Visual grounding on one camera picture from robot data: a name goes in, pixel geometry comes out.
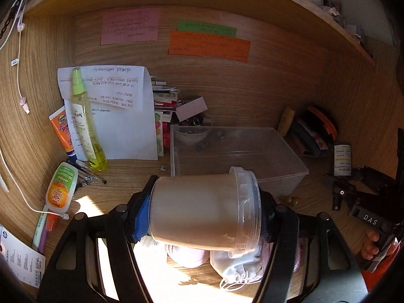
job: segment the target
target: black handle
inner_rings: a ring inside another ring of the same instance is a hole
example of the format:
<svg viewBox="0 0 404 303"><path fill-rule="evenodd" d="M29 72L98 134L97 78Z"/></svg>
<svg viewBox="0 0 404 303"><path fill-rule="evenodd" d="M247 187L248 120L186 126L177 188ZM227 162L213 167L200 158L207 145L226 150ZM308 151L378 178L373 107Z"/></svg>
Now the black handle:
<svg viewBox="0 0 404 303"><path fill-rule="evenodd" d="M379 240L376 242L377 248L379 248L379 252L373 256L371 260L366 260L363 258L361 252L359 251L356 254L355 259L358 263L359 267L362 270L373 273L379 263L386 257L387 251L389 250L390 244L394 242L394 235L390 236L380 236Z"/></svg>

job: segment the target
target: bottle with white label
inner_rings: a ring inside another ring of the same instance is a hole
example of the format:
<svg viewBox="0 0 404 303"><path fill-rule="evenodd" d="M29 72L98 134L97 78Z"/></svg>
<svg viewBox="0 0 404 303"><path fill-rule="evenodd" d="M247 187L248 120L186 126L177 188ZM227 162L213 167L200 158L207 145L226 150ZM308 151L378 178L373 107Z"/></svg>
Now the bottle with white label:
<svg viewBox="0 0 404 303"><path fill-rule="evenodd" d="M90 162L90 166L97 171L103 171L107 168L108 162L98 141L88 94L84 90L84 82L79 67L72 69L71 78L73 85L71 110L75 118L77 130L80 133L84 151Z"/></svg>
<svg viewBox="0 0 404 303"><path fill-rule="evenodd" d="M351 144L348 142L334 144L332 155L334 159L331 174L337 178L349 178L352 171Z"/></svg>

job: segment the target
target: orange stripe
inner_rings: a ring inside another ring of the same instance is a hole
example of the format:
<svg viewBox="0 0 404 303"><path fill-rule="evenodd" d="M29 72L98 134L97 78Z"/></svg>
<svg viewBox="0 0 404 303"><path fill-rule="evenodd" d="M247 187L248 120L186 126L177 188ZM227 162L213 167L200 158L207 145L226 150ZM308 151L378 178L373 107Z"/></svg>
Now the orange stripe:
<svg viewBox="0 0 404 303"><path fill-rule="evenodd" d="M332 122L328 119L328 117L326 117L326 115L324 115L313 106L308 107L307 110L316 115L324 123L324 128L326 129L327 133L331 134L335 141L337 139L337 129L335 128L334 124L332 124Z"/></svg>

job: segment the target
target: human hand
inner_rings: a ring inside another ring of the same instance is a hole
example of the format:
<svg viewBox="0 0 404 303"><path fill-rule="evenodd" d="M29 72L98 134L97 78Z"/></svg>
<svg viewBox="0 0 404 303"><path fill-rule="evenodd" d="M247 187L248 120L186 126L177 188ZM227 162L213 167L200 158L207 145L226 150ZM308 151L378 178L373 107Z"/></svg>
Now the human hand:
<svg viewBox="0 0 404 303"><path fill-rule="evenodd" d="M375 242L379 239L379 234L374 230L368 229L366 231L366 238L363 241L362 247L360 252L364 259L371 260L373 255L378 253L378 248L376 247ZM390 245L389 249L387 250L387 255L393 254L398 247L398 241L395 238L394 242Z"/></svg>

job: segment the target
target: clear plastic lid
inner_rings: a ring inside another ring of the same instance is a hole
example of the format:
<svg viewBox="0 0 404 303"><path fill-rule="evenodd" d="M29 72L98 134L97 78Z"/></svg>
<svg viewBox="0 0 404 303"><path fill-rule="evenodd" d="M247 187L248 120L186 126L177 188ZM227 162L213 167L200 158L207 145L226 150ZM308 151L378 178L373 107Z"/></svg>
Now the clear plastic lid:
<svg viewBox="0 0 404 303"><path fill-rule="evenodd" d="M235 259L254 251L258 245L261 230L261 198L254 173L232 166L230 174L237 180L238 228L235 249L228 252Z"/></svg>

